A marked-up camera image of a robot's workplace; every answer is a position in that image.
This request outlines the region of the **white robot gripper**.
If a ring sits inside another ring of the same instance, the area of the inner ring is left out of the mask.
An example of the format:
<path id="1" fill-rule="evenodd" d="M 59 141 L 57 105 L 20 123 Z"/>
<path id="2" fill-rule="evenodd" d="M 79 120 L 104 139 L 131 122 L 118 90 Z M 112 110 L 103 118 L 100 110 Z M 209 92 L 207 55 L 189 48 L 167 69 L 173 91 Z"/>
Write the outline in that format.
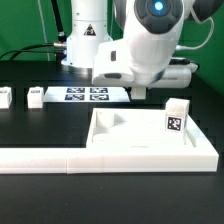
<path id="1" fill-rule="evenodd" d="M 166 69 L 156 75 L 134 75 L 123 40 L 99 45 L 94 59 L 92 84 L 96 86 L 140 88 L 185 88 L 190 84 L 192 67 L 186 58 L 172 57 Z"/>

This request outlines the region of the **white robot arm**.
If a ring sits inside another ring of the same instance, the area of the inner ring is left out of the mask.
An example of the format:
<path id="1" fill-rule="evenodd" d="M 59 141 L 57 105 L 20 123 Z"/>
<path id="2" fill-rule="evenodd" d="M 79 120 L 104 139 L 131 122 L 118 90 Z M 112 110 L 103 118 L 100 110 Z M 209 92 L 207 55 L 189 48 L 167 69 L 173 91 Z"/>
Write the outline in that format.
<path id="1" fill-rule="evenodd" d="M 71 0 L 72 32 L 66 41 L 68 68 L 90 69 L 97 86 L 184 88 L 196 66 L 173 54 L 183 24 L 203 23 L 224 0 L 114 0 L 123 37 L 107 32 L 108 0 Z"/>

